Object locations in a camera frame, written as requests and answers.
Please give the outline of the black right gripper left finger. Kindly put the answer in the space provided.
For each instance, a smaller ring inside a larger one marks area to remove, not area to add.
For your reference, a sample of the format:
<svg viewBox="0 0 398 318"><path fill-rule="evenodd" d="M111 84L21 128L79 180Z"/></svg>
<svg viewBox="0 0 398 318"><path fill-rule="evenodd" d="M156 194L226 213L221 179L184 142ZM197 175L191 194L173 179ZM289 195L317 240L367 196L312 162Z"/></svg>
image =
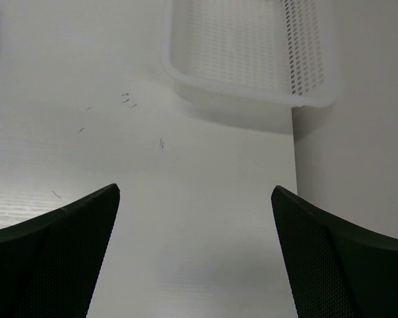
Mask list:
<svg viewBox="0 0 398 318"><path fill-rule="evenodd" d="M0 229L0 317L86 317L119 202L110 184Z"/></svg>

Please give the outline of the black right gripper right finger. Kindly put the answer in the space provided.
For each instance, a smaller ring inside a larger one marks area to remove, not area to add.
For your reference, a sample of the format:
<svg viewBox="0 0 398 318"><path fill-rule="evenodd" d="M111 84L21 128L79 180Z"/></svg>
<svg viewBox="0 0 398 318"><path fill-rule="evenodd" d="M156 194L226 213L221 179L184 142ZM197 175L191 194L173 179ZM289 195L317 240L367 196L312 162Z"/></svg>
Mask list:
<svg viewBox="0 0 398 318"><path fill-rule="evenodd" d="M398 239L277 186L275 226L299 317L398 317Z"/></svg>

